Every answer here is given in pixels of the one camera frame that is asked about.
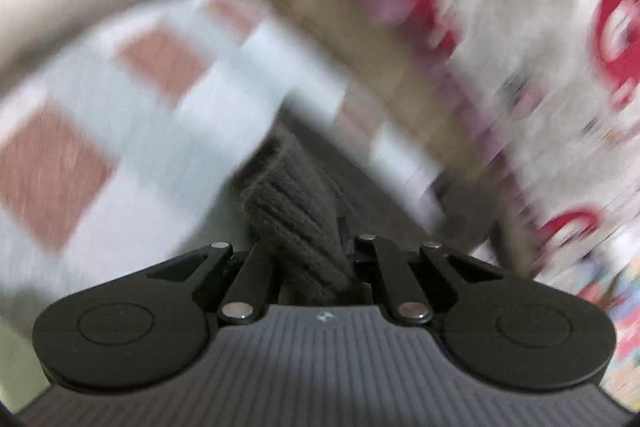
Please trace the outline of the dark grey knit sweater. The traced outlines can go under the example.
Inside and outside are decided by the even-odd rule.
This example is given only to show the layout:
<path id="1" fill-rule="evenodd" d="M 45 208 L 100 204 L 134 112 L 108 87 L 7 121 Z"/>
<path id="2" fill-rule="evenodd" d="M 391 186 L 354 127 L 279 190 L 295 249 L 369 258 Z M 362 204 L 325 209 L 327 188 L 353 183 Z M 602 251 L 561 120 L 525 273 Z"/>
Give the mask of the dark grey knit sweater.
<path id="1" fill-rule="evenodd" d="M 499 228 L 484 187 L 449 172 L 409 212 L 288 108 L 279 110 L 231 186 L 250 226 L 313 305 L 338 303 L 354 287 L 345 246 L 354 236 L 381 236 L 403 251 L 437 241 L 469 254 Z"/>

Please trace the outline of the checked white pink bedsheet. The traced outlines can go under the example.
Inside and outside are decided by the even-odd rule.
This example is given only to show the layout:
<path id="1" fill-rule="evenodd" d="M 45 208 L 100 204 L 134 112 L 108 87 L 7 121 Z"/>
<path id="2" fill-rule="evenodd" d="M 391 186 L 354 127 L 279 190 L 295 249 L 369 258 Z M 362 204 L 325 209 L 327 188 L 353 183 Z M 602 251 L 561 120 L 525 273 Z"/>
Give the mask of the checked white pink bedsheet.
<path id="1" fill-rule="evenodd" d="M 421 228 L 442 171 L 266 0 L 157 0 L 109 18 L 1 100 L 1 316 L 188 248 L 240 243 L 226 187 L 291 109 Z"/>

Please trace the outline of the white quilt with red bears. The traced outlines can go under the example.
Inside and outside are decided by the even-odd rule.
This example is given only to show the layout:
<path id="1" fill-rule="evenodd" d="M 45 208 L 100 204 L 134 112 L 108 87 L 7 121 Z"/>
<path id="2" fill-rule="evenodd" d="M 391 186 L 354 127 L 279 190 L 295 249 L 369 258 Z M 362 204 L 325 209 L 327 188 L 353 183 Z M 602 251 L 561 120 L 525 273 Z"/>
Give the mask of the white quilt with red bears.
<path id="1" fill-rule="evenodd" d="M 541 278 L 597 300 L 639 289 L 638 0 L 366 0 L 446 68 Z"/>

